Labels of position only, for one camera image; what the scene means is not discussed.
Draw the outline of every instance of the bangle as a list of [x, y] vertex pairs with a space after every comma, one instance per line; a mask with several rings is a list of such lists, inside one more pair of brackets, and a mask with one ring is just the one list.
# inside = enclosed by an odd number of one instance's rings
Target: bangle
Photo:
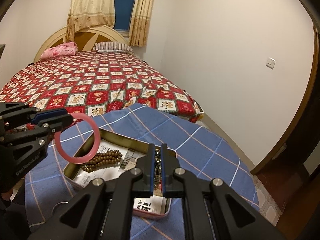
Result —
[[82, 119], [84, 121], [87, 121], [90, 124], [90, 126], [92, 127], [93, 133], [94, 133], [94, 143], [93, 143], [92, 149], [85, 156], [82, 156], [82, 157], [71, 157], [62, 148], [61, 140], [60, 140], [61, 132], [56, 132], [54, 134], [54, 142], [56, 144], [56, 147], [57, 147], [57, 150], [58, 150], [59, 154], [66, 161], [68, 161], [70, 163], [74, 163], [74, 164], [86, 163], [86, 162], [90, 161], [95, 156], [95, 154], [97, 153], [97, 151], [99, 149], [99, 145], [100, 145], [99, 128], [98, 128], [97, 124], [94, 122], [94, 120], [91, 117], [87, 116], [86, 114], [71, 113], [71, 115], [72, 115], [73, 118]]

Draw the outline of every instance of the wooden headboard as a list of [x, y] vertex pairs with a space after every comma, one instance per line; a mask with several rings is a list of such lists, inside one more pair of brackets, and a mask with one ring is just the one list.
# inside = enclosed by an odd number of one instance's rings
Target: wooden headboard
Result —
[[[40, 59], [41, 54], [48, 48], [55, 47], [66, 41], [67, 28], [64, 27], [50, 36], [41, 46], [35, 56], [34, 62]], [[117, 41], [128, 44], [126, 39], [114, 29], [102, 25], [90, 29], [83, 29], [75, 34], [75, 42], [79, 51], [92, 50], [95, 43], [103, 41]]]

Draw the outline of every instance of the tablecloth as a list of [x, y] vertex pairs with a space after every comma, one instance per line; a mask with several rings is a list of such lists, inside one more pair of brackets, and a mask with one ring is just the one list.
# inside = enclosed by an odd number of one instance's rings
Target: tablecloth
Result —
[[[93, 119], [105, 130], [156, 145], [167, 143], [177, 151], [181, 167], [202, 179], [222, 178], [259, 210], [256, 189], [246, 165], [226, 140], [208, 129], [141, 104]], [[61, 134], [62, 147], [73, 155], [91, 133], [91, 127], [80, 122]], [[32, 232], [50, 218], [57, 203], [68, 201], [76, 194], [62, 175], [66, 165], [53, 141], [48, 146], [47, 158], [27, 174], [26, 212]], [[131, 239], [185, 239], [181, 200], [172, 200], [168, 216], [160, 220], [133, 217]]]

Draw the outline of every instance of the pink pillow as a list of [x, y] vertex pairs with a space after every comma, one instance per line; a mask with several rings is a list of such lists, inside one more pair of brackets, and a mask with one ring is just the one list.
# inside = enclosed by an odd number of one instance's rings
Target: pink pillow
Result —
[[46, 49], [40, 59], [46, 60], [60, 56], [74, 56], [78, 52], [78, 46], [75, 42], [67, 42], [56, 47]]

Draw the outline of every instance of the bed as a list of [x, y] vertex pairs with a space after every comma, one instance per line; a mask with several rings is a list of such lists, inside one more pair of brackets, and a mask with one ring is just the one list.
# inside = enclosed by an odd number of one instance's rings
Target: bed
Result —
[[46, 49], [65, 42], [65, 33], [63, 28], [44, 42], [35, 63], [19, 71], [0, 91], [0, 102], [28, 102], [43, 110], [65, 107], [69, 113], [92, 117], [141, 103], [190, 122], [202, 118], [203, 110], [186, 91], [135, 55], [92, 50], [95, 43], [104, 41], [127, 44], [110, 27], [76, 33], [79, 52], [75, 56], [39, 60]]

